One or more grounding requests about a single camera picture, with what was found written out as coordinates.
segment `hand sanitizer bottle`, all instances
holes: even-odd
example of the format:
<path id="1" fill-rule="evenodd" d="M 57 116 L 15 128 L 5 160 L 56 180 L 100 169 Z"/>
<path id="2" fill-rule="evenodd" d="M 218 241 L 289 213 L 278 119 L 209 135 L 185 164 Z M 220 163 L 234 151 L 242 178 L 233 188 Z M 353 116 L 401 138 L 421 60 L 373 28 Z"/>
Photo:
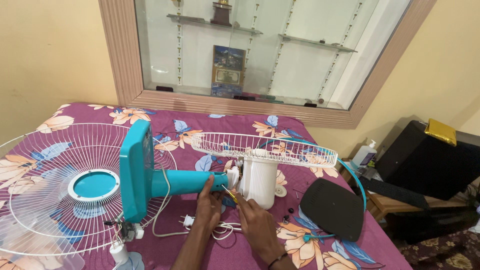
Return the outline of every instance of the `hand sanitizer bottle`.
<path id="1" fill-rule="evenodd" d="M 350 162 L 354 169 L 357 170 L 358 168 L 367 167 L 368 162 L 370 162 L 377 153 L 377 150 L 373 149 L 376 142 L 374 140 L 371 141 L 372 143 L 370 143 L 368 146 L 364 145 L 360 147 L 360 150 Z"/>

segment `yellow wall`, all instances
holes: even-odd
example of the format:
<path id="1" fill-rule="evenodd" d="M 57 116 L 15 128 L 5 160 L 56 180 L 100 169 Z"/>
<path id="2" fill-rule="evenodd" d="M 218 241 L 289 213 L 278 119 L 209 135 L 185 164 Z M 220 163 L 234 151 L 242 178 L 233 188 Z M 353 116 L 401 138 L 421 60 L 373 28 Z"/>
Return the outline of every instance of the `yellow wall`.
<path id="1" fill-rule="evenodd" d="M 345 157 L 429 117 L 480 135 L 478 10 L 478 0 L 438 0 L 357 129 L 308 127 L 315 140 Z M 72 101 L 117 103 L 97 0 L 2 1 L 0 143 Z"/>
<path id="2" fill-rule="evenodd" d="M 73 101 L 117 103 L 98 1 L 0 1 L 0 144 Z"/>
<path id="3" fill-rule="evenodd" d="M 317 143 L 352 157 L 358 143 L 368 137 L 381 147 L 394 129 L 389 145 L 399 120 L 403 128 L 409 119 L 428 118 L 480 135 L 478 10 L 478 0 L 438 0 L 357 129 L 308 127 Z"/>

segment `hand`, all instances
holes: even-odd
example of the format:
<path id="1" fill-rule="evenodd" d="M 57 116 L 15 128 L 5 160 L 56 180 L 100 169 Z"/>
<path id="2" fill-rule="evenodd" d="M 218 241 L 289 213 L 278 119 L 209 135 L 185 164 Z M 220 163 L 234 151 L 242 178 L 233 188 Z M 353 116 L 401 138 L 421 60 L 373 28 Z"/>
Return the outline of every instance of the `hand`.
<path id="1" fill-rule="evenodd" d="M 220 222 L 224 191 L 210 192 L 214 177 L 210 175 L 197 199 L 197 212 L 193 226 L 206 226 L 211 233 Z"/>
<path id="2" fill-rule="evenodd" d="M 239 193 L 235 194 L 239 205 L 241 230 L 248 243 L 266 264 L 285 253 L 285 247 L 276 236 L 276 224 L 272 214 L 263 210 L 255 200 L 246 201 Z"/>

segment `wooden table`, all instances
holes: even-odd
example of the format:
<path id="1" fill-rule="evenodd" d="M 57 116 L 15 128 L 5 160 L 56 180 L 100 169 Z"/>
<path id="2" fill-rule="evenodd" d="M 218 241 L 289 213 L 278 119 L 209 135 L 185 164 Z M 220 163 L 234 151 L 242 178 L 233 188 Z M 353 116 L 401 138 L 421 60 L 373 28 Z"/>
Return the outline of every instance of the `wooden table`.
<path id="1" fill-rule="evenodd" d="M 348 184 L 353 184 L 355 182 L 353 177 L 344 167 L 342 167 L 339 172 Z M 367 201 L 367 210 L 372 214 L 376 221 L 382 220 L 388 213 L 423 211 L 421 208 L 385 197 L 377 193 L 370 193 L 367 190 L 365 190 L 365 195 L 369 198 Z M 453 197 L 448 201 L 443 201 L 433 197 L 425 196 L 425 200 L 427 200 L 427 203 L 431 208 L 464 207 L 467 205 L 464 200 L 457 197 Z"/>

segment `white wire fan guard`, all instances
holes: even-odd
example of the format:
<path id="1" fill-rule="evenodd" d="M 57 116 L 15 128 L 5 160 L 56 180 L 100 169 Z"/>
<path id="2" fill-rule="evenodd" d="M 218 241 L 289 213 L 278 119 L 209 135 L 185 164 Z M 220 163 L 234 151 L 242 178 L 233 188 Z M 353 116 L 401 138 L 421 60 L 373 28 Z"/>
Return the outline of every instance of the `white wire fan guard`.
<path id="1" fill-rule="evenodd" d="M 90 172 L 120 176 L 120 147 L 129 128 L 78 123 L 37 130 L 0 146 L 0 251 L 29 256 L 63 256 L 109 246 L 116 228 L 108 221 L 122 212 L 120 186 L 98 198 L 69 193 L 72 180 Z M 155 169 L 176 170 L 171 153 L 154 139 Z M 167 198 L 152 198 L 142 227 Z"/>
<path id="2" fill-rule="evenodd" d="M 193 134 L 192 148 L 214 156 L 256 158 L 304 167 L 331 168 L 338 157 L 333 150 L 308 143 L 232 133 Z"/>

